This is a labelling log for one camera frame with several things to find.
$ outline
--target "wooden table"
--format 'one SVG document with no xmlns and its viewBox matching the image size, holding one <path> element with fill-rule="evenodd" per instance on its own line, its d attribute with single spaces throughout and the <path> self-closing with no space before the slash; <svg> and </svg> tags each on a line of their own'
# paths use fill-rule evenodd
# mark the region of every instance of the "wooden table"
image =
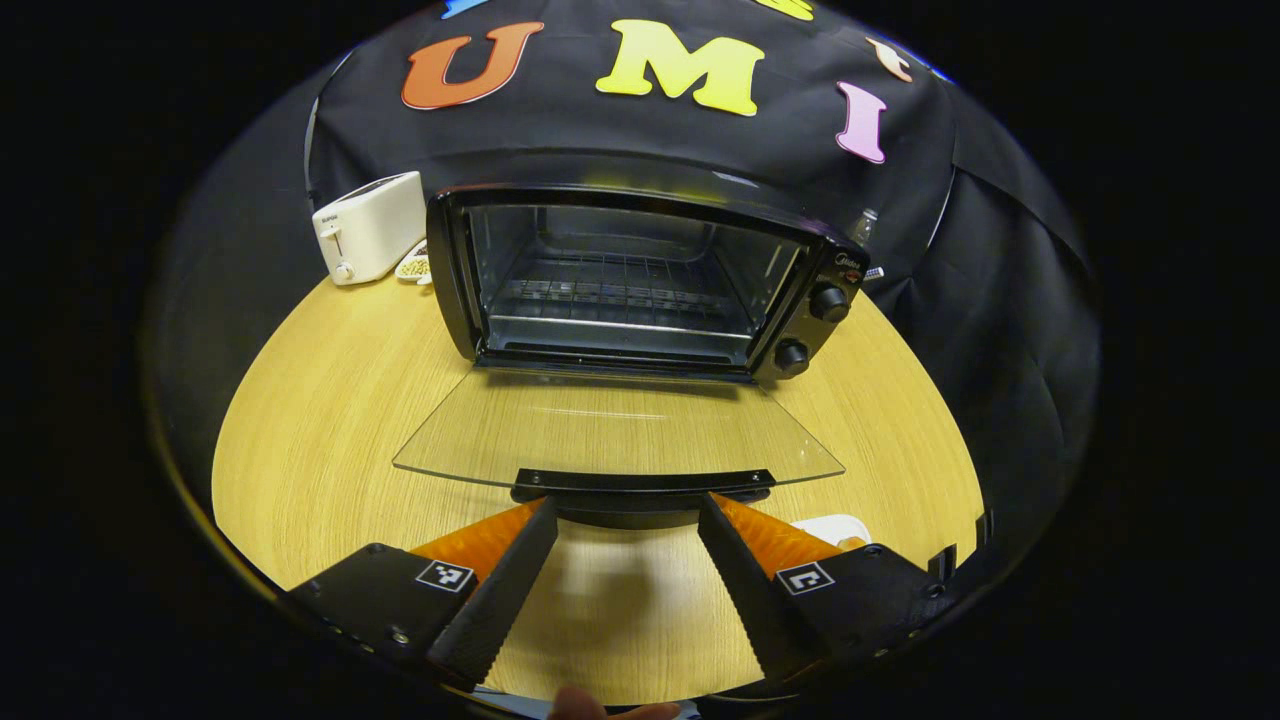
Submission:
<svg viewBox="0 0 1280 720">
<path fill-rule="evenodd" d="M 506 488 L 401 470 L 392 457 L 471 369 L 430 287 L 325 278 L 244 375 L 214 457 L 221 532 L 284 588 L 369 542 L 412 548 L 512 506 Z M 978 479 L 942 397 L 859 295 L 809 372 L 769 393 L 846 468 L 755 505 L 787 521 L 845 512 L 924 568 L 982 515 Z M 559 521 L 557 541 L 485 687 L 607 705 L 698 697 L 760 679 L 694 527 Z"/>
</svg>

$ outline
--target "yellow letter m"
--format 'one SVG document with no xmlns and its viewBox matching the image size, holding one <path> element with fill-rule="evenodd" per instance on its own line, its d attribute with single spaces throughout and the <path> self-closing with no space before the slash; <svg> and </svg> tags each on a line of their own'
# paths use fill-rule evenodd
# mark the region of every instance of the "yellow letter m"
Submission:
<svg viewBox="0 0 1280 720">
<path fill-rule="evenodd" d="M 622 45 L 613 72 L 595 81 L 600 92 L 648 95 L 653 90 L 653 83 L 644 78 L 649 65 L 667 97 L 680 97 L 707 76 L 707 82 L 694 91 L 699 105 L 746 117 L 755 114 L 751 76 L 755 63 L 764 58 L 759 47 L 732 37 L 716 37 L 690 53 L 663 23 L 614 20 L 611 27 L 622 33 Z"/>
</svg>

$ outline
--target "white toaster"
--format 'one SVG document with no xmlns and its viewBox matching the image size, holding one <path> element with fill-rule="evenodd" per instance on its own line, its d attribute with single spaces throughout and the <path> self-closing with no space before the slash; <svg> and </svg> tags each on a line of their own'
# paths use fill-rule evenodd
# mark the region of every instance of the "white toaster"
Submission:
<svg viewBox="0 0 1280 720">
<path fill-rule="evenodd" d="M 385 275 L 426 237 L 426 200 L 417 170 L 374 181 L 311 215 L 320 254 L 337 284 Z"/>
</svg>

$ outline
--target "pink letter i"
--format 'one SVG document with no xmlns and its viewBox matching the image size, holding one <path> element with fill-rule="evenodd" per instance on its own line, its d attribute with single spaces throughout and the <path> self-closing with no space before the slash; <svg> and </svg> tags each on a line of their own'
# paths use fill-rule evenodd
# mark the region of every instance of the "pink letter i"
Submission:
<svg viewBox="0 0 1280 720">
<path fill-rule="evenodd" d="M 877 165 L 883 163 L 884 151 L 879 149 L 879 114 L 886 110 L 884 101 L 856 85 L 837 82 L 836 87 L 849 97 L 845 132 L 836 136 L 836 145 Z"/>
</svg>

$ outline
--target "toaster oven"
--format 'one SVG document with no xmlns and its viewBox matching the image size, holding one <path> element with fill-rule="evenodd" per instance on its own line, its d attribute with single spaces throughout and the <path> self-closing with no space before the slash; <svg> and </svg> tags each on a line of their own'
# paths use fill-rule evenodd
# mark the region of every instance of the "toaster oven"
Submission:
<svg viewBox="0 0 1280 720">
<path fill-rule="evenodd" d="M 868 254 L 755 202 L 585 183 L 452 187 L 428 254 L 480 366 L 791 378 L 849 314 Z"/>
</svg>

